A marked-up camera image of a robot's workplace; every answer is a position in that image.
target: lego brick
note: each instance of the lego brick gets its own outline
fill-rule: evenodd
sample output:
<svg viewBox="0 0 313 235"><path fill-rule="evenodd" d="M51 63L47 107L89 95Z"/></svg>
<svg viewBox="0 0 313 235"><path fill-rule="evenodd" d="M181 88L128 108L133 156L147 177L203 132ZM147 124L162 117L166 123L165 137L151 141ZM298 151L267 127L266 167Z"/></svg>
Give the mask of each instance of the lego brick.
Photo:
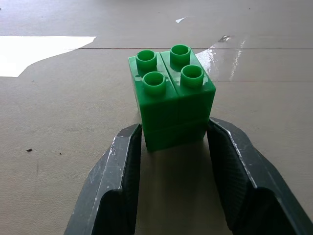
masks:
<svg viewBox="0 0 313 235"><path fill-rule="evenodd" d="M129 65L144 132L177 125L179 97L160 53L141 51Z"/></svg>
<svg viewBox="0 0 313 235"><path fill-rule="evenodd" d="M149 152L203 141L208 119L196 120L152 132L144 132L147 150Z"/></svg>
<svg viewBox="0 0 313 235"><path fill-rule="evenodd" d="M178 123L209 118L216 88L193 51L176 45L161 56L179 96Z"/></svg>

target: green toy block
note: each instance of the green toy block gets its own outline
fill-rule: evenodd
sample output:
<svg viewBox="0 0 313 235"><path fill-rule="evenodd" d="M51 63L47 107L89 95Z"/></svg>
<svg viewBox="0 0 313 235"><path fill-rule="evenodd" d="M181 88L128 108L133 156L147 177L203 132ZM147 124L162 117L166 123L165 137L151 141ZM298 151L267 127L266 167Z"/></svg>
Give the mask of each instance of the green toy block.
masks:
<svg viewBox="0 0 313 235"><path fill-rule="evenodd" d="M216 88L193 51L176 45L161 56L179 96L178 123L208 118Z"/></svg>
<svg viewBox="0 0 313 235"><path fill-rule="evenodd" d="M179 96L160 53L143 50L129 65L144 133L177 125Z"/></svg>
<svg viewBox="0 0 313 235"><path fill-rule="evenodd" d="M144 132L147 150L150 152L186 143L202 141L208 119L197 120L152 132Z"/></svg>

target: white paper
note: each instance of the white paper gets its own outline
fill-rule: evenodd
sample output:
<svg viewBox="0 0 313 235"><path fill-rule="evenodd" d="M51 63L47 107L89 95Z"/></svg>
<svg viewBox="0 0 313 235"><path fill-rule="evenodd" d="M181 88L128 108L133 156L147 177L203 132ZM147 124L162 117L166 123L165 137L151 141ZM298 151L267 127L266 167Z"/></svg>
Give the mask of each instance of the white paper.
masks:
<svg viewBox="0 0 313 235"><path fill-rule="evenodd" d="M175 20L176 21L176 23L179 23L179 22L181 22L183 19L185 19L185 18L187 18L187 17L184 17L184 18L180 18L180 19L178 19L178 20Z"/></svg>
<svg viewBox="0 0 313 235"><path fill-rule="evenodd" d="M83 47L95 38L0 36L0 76L18 77L29 65Z"/></svg>

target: green lego duplo brick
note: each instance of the green lego duplo brick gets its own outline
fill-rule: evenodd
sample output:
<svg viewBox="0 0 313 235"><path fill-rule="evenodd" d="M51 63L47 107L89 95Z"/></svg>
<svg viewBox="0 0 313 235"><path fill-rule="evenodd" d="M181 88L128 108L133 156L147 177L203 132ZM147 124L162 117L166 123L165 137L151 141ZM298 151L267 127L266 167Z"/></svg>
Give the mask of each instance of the green lego duplo brick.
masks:
<svg viewBox="0 0 313 235"><path fill-rule="evenodd" d="M144 132L177 125L179 96L160 53L141 51L129 65Z"/></svg>
<svg viewBox="0 0 313 235"><path fill-rule="evenodd" d="M206 132L208 119L196 120L152 132L144 132L149 152L202 141Z"/></svg>
<svg viewBox="0 0 313 235"><path fill-rule="evenodd" d="M179 96L179 124L209 118L216 88L193 51L176 45L161 56Z"/></svg>

